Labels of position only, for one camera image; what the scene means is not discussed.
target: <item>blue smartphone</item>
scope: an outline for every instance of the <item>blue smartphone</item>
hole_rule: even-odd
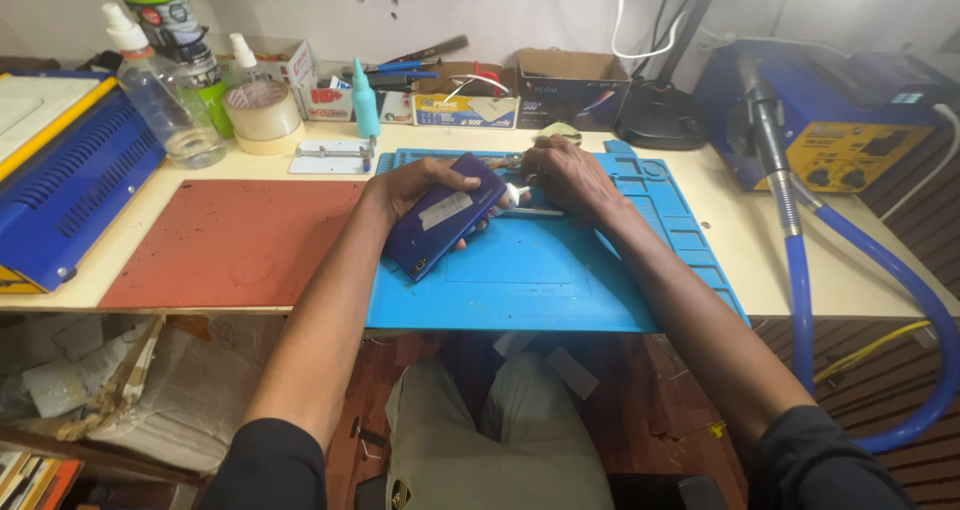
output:
[[[435,184],[387,237],[387,253],[414,281],[423,279],[507,191],[500,176],[472,153],[461,155],[450,170],[480,178],[480,187],[464,193]]]

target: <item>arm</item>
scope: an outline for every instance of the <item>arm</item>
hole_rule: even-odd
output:
[[[435,181],[458,191],[479,185],[476,178],[450,171],[452,163],[421,159],[366,183],[346,226],[287,319],[245,422],[284,419],[306,430],[324,449],[329,447],[391,228]],[[464,246],[461,240],[458,248]]]
[[[614,246],[670,343],[738,442],[756,447],[777,418],[816,403],[766,344],[654,233],[589,152],[540,138],[523,172],[546,197],[584,217]]]

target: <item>white spray nozzle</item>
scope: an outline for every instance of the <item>white spray nozzle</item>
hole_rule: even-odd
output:
[[[108,3],[102,7],[102,10],[108,24],[106,34],[113,38],[113,42],[120,50],[141,50],[150,47],[143,28],[132,23],[123,8],[116,3]]]
[[[232,33],[230,42],[233,43],[233,57],[236,58],[238,66],[249,69],[257,64],[257,57],[250,50],[242,34]]]

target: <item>clear plastic bottle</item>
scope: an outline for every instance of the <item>clear plastic bottle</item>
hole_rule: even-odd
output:
[[[223,159],[227,147],[193,83],[180,75],[177,64],[154,53],[143,29],[130,22],[119,5],[108,3],[102,10],[109,22],[106,33],[124,57],[117,82],[167,155],[185,169],[202,169]]]
[[[233,44],[233,57],[237,61],[237,75],[240,83],[235,89],[230,89],[231,96],[242,95],[244,101],[237,103],[241,108],[265,108],[283,100],[284,95],[278,95],[270,85],[270,75],[266,74],[257,63],[257,57],[247,45],[242,34],[232,33],[230,42]]]

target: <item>white wall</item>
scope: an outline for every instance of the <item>white wall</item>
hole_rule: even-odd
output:
[[[113,44],[100,5],[117,0],[0,0],[0,55],[86,60]],[[668,16],[680,0],[670,0]],[[385,61],[459,34],[453,58],[504,62],[520,48],[608,51],[617,0],[191,0],[216,33],[305,37],[318,58]],[[715,33],[767,35],[780,0],[714,0],[703,22]],[[649,47],[659,0],[627,0],[621,50]],[[397,15],[393,20],[390,13]],[[817,39],[847,50],[912,51],[960,75],[955,56],[933,52],[960,23],[955,0],[788,0],[777,37]],[[698,40],[708,38],[698,34]],[[689,50],[675,81],[689,89],[707,57]]]

